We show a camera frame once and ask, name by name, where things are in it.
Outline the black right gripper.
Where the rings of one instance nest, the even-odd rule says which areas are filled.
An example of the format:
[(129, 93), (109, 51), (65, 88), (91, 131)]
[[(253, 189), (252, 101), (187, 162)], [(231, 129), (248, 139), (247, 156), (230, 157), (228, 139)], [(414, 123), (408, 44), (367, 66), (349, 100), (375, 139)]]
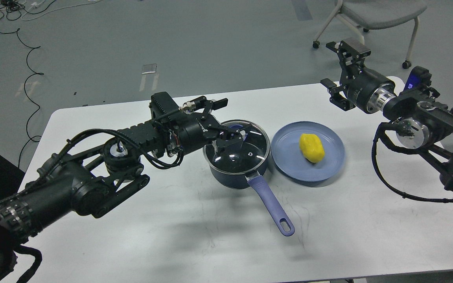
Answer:
[(330, 94), (330, 102), (343, 111), (358, 107), (366, 114), (383, 111), (385, 105), (396, 98), (395, 83), (375, 70), (365, 67), (365, 59), (372, 51), (354, 38), (340, 42), (326, 43), (326, 47), (336, 53), (342, 69), (340, 84), (337, 86), (329, 78), (320, 84)]

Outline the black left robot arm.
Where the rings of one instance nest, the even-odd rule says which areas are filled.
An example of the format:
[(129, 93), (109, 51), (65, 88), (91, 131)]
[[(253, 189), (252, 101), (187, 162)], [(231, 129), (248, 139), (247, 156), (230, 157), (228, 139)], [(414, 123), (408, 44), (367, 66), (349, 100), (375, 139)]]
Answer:
[(96, 219), (146, 186), (143, 156), (157, 169), (179, 166), (184, 156), (212, 144), (220, 151), (240, 143), (245, 127), (222, 125), (212, 111), (228, 99), (200, 96), (178, 106), (166, 92), (151, 97), (151, 119), (125, 129), (88, 129), (68, 140), (24, 190), (0, 199), (0, 280), (13, 272), (17, 253), (34, 262), (19, 278), (26, 283), (42, 262), (38, 249), (24, 244), (74, 211)]

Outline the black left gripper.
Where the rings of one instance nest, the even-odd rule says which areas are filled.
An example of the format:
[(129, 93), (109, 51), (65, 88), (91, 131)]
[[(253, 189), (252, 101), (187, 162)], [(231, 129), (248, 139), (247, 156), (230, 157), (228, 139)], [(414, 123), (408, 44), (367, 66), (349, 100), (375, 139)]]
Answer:
[(179, 141), (184, 152), (194, 152), (214, 141), (214, 159), (237, 158), (246, 139), (248, 125), (224, 126), (210, 113), (226, 107), (228, 98), (209, 100), (200, 96), (189, 101), (189, 110), (204, 109), (202, 114), (186, 115), (179, 126)]

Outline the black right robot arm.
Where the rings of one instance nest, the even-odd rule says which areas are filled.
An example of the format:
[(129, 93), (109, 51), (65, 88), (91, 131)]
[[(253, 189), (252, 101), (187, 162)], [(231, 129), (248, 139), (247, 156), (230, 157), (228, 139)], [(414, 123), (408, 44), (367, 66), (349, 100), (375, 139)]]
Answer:
[(320, 81), (330, 102), (343, 111), (380, 111), (388, 120), (378, 125), (372, 145), (372, 164), (380, 181), (403, 198), (453, 204), (453, 198), (424, 198), (397, 190), (381, 175), (376, 160), (378, 141), (393, 152), (419, 155), (439, 172), (444, 189), (453, 192), (453, 108), (437, 102), (439, 92), (431, 85), (429, 70), (413, 68), (404, 90), (395, 94), (394, 81), (365, 66), (371, 50), (358, 40), (347, 38), (326, 47), (337, 54), (342, 70), (339, 85), (330, 79)]

